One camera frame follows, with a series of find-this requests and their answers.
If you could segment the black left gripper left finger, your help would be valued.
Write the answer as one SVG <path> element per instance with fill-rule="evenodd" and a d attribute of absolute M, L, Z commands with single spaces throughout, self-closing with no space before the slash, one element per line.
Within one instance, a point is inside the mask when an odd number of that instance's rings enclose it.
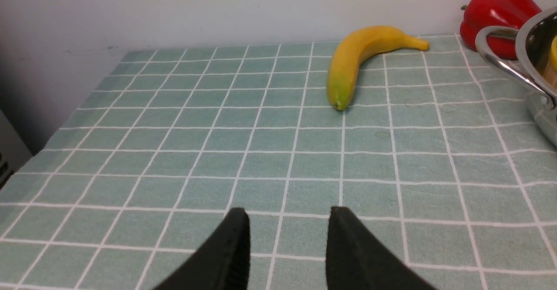
<path fill-rule="evenodd" d="M 205 242 L 156 290 L 246 290 L 250 270 L 249 216 L 232 208 Z"/>

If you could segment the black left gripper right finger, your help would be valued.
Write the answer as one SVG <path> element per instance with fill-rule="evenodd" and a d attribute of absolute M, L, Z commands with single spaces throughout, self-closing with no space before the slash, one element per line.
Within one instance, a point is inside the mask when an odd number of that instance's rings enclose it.
<path fill-rule="evenodd" d="M 331 208 L 325 255 L 328 290 L 433 290 L 348 208 Z"/>

